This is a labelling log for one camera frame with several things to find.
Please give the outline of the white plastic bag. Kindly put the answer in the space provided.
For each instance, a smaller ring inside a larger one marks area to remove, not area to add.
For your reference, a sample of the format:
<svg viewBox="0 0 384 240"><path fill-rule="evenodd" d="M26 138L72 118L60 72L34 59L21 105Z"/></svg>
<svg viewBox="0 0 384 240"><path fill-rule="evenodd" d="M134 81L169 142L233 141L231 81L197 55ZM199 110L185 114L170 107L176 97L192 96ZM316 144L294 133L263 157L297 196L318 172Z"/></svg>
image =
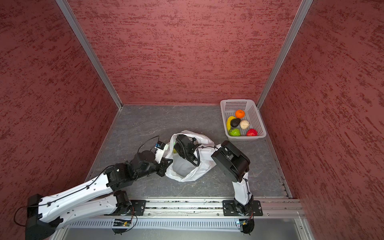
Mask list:
<svg viewBox="0 0 384 240"><path fill-rule="evenodd" d="M199 154L200 163L191 164L187 160L181 158L174 149L176 137L179 134L186 135L197 139L201 144L195 153ZM220 148L220 144L216 145L210 138L205 135L197 134L191 131L184 130L178 134L174 134L169 142L169 149L165 153L165 158L174 160L168 167L166 176L178 182L194 182L200 177L208 173L217 164L212 158L212 154Z"/></svg>

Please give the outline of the green fruit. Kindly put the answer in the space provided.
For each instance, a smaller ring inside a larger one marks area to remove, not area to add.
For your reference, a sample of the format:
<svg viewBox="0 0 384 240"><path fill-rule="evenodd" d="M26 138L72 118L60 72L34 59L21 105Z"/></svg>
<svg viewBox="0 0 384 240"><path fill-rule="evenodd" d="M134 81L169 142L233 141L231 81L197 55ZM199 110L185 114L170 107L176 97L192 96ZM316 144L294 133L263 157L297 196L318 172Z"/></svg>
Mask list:
<svg viewBox="0 0 384 240"><path fill-rule="evenodd" d="M240 137L241 131L237 128L229 130L229 135L232 137Z"/></svg>

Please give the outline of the yellow banana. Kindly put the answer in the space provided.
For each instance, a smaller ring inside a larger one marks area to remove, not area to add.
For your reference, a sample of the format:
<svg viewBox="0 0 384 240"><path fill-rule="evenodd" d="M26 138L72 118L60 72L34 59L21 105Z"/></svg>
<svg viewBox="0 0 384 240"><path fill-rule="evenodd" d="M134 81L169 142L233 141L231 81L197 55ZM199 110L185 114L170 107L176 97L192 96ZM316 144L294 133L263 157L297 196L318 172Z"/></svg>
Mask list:
<svg viewBox="0 0 384 240"><path fill-rule="evenodd" d="M227 122L226 122L226 128L227 128L227 131L229 132L232 128L236 128L236 127L233 127L233 125L231 124L232 120L235 120L236 118L234 116L230 116L228 119L227 119Z"/></svg>

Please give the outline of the dark avocado fruit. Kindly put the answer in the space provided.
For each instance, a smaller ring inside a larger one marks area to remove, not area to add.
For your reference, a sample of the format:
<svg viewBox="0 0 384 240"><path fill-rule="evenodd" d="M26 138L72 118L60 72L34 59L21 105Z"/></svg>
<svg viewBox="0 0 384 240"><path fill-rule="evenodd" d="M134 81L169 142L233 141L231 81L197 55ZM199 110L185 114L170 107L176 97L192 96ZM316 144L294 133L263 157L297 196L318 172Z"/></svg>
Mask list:
<svg viewBox="0 0 384 240"><path fill-rule="evenodd" d="M230 126L232 128L237 128L242 120L239 118L234 118L230 121Z"/></svg>

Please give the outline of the beige ginger root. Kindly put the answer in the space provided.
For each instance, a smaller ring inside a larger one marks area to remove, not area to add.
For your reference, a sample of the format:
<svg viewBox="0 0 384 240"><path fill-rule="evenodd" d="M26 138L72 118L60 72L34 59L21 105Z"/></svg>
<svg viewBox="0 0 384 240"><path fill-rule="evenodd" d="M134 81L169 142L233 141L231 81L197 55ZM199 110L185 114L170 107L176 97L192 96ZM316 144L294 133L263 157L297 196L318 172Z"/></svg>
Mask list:
<svg viewBox="0 0 384 240"><path fill-rule="evenodd" d="M247 120L242 120L239 126L242 130L246 130L250 126L250 123Z"/></svg>

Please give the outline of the orange fruit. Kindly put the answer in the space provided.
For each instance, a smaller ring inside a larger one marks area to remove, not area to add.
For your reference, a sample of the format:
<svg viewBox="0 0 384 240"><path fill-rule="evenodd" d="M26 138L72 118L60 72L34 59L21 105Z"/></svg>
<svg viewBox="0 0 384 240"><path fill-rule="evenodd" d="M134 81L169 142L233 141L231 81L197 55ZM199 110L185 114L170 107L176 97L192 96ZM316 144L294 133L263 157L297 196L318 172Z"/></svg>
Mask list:
<svg viewBox="0 0 384 240"><path fill-rule="evenodd" d="M235 117L238 119L242 119L244 116L245 116L245 111L243 111L243 110L237 110L235 112Z"/></svg>

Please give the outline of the red fruit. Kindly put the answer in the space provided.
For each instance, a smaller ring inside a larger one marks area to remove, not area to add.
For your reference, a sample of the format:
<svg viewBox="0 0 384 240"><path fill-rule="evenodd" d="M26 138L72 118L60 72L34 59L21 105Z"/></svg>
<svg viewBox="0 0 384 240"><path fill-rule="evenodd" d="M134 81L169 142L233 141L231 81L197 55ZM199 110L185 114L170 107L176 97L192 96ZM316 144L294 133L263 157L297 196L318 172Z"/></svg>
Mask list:
<svg viewBox="0 0 384 240"><path fill-rule="evenodd" d="M258 132L255 129L249 129L246 133L246 136L255 137L258 136Z"/></svg>

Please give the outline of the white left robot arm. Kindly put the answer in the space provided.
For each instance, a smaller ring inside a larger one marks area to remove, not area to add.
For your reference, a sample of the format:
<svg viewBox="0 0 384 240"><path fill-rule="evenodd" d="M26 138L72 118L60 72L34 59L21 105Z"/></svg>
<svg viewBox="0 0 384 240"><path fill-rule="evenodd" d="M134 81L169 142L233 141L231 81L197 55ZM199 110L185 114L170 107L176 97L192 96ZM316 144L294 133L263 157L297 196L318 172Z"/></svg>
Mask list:
<svg viewBox="0 0 384 240"><path fill-rule="evenodd" d="M90 217L133 217L137 208L124 189L152 174L163 177L172 163L166 158L156 161L153 152L143 151L131 161L108 166L97 177L67 191L29 197L25 238L44 240L57 229Z"/></svg>

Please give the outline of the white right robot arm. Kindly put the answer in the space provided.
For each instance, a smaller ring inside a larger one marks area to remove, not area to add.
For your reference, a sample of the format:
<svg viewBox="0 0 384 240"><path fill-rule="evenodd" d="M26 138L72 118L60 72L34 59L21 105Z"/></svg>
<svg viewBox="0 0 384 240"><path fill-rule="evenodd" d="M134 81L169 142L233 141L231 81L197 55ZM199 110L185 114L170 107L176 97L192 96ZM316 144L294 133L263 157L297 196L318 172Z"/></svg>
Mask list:
<svg viewBox="0 0 384 240"><path fill-rule="evenodd" d="M171 143L174 162L167 170L169 178L194 182L217 166L233 183L236 211L243 216L249 214L253 202L248 182L251 161L244 153L230 141L215 145L192 134L176 134Z"/></svg>

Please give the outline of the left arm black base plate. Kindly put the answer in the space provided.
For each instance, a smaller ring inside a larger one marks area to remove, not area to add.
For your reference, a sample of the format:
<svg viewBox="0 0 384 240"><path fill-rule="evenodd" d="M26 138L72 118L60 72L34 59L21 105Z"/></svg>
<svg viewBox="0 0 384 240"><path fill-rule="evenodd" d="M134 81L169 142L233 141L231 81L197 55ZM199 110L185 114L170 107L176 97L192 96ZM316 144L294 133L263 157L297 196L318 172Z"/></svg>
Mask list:
<svg viewBox="0 0 384 240"><path fill-rule="evenodd" d="M146 200L129 200L129 202L120 205L113 213L108 214L108 216L142 216L146 203Z"/></svg>

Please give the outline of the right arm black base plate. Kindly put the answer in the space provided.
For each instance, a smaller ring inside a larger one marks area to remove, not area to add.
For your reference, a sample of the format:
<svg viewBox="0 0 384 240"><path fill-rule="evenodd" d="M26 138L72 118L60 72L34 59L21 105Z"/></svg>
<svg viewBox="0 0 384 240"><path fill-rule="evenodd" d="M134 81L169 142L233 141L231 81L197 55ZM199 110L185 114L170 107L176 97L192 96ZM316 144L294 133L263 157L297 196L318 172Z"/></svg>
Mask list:
<svg viewBox="0 0 384 240"><path fill-rule="evenodd" d="M224 200L222 203L224 216L263 216L263 210L260 201L251 199L251 201L246 205L242 205L236 200Z"/></svg>

